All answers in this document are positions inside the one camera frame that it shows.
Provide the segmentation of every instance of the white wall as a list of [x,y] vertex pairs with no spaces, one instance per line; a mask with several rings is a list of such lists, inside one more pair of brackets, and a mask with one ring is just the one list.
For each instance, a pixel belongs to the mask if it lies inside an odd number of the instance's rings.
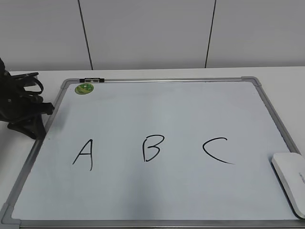
[[217,0],[207,67],[305,65],[305,0]]
[[77,0],[0,0],[7,70],[90,69]]
[[[94,69],[202,68],[214,0],[80,0]],[[304,66],[305,0],[217,0],[207,67]],[[7,69],[90,69],[77,0],[0,0]]]
[[81,0],[93,68],[203,68],[214,0]]

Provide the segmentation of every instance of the black marker writing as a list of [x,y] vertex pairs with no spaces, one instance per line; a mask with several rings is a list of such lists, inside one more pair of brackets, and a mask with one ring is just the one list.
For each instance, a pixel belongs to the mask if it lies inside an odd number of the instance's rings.
[[[84,150],[84,148],[86,147],[86,145],[88,145],[88,143],[90,143],[90,153],[86,153],[86,154],[82,154],[82,151]],[[92,161],[92,144],[93,144],[93,140],[89,139],[89,141],[81,148],[81,151],[78,153],[77,157],[75,158],[75,160],[73,161],[72,165],[74,165],[74,163],[76,162],[76,160],[78,159],[78,157],[80,155],[90,155],[91,158],[91,168],[90,171],[92,170],[92,166],[93,166],[93,161]]]
[[[146,147],[145,147],[145,142],[146,142],[147,139],[150,138],[150,137],[161,137],[162,140],[161,140],[160,142],[158,142],[157,144],[155,144],[155,145],[152,145],[152,146],[147,147],[148,149],[150,149],[150,148],[156,148],[156,149],[158,150],[158,152],[157,152],[153,157],[151,157],[150,159],[146,160],[146,159],[145,159],[145,149],[146,149]],[[142,151],[143,151],[143,158],[144,158],[144,161],[149,162],[149,161],[153,160],[153,159],[160,153],[160,148],[159,148],[157,145],[159,145],[161,142],[163,142],[164,139],[165,139],[165,137],[164,137],[163,135],[150,135],[150,136],[146,137],[146,139],[144,140],[144,142],[143,142],[143,144],[142,144]]]
[[217,139],[225,139],[226,141],[228,140],[228,139],[226,139],[225,137],[213,138],[213,139],[211,139],[211,140],[205,142],[205,143],[202,145],[202,149],[206,152],[207,155],[211,156],[212,158],[216,159],[217,161],[221,161],[221,162],[224,162],[224,163],[227,163],[227,164],[234,165],[233,163],[230,163],[230,162],[227,162],[227,161],[223,161],[223,160],[220,160],[220,159],[214,157],[213,155],[209,154],[208,151],[206,151],[206,149],[204,148],[204,146],[205,146],[207,143],[209,143],[209,142],[211,142],[211,141],[214,141],[214,140],[217,140]]

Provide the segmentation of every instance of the round magnet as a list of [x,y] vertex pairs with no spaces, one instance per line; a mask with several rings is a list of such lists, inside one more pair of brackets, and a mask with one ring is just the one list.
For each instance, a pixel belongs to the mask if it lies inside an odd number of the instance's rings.
[[83,83],[78,85],[75,88],[75,93],[76,94],[88,94],[90,92],[92,92],[94,89],[94,86],[91,83]]

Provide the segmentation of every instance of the whiteboard frame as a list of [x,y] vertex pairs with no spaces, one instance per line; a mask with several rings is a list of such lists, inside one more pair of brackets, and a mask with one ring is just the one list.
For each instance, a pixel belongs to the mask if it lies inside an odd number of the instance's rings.
[[[62,99],[71,84],[78,83],[147,83],[147,82],[251,82],[258,91],[263,103],[265,104],[270,116],[277,126],[280,134],[290,152],[300,153],[291,136],[286,130],[280,117],[273,108],[262,85],[255,77],[236,77],[236,78],[183,78],[183,79],[103,79],[103,78],[84,78],[67,79],[62,85],[60,92],[54,102],[55,110],[49,117],[45,128],[49,130]],[[12,219],[16,201],[21,193],[22,187],[31,171],[35,159],[39,153],[43,140],[36,140],[29,156],[27,157],[22,170],[10,192],[10,195],[0,210],[0,228],[305,228],[305,220],[20,220]]]

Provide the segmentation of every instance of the white table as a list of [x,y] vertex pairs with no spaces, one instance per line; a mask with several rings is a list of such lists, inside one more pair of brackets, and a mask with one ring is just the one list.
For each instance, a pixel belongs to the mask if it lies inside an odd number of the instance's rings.
[[[11,72],[12,75],[26,72]],[[53,102],[63,80],[68,78],[210,78],[257,77],[275,110],[305,156],[305,67],[216,68],[168,70],[108,71],[41,71],[38,79],[44,86],[45,102]],[[5,203],[15,180],[31,150],[34,140],[6,128],[0,122],[0,208]]]

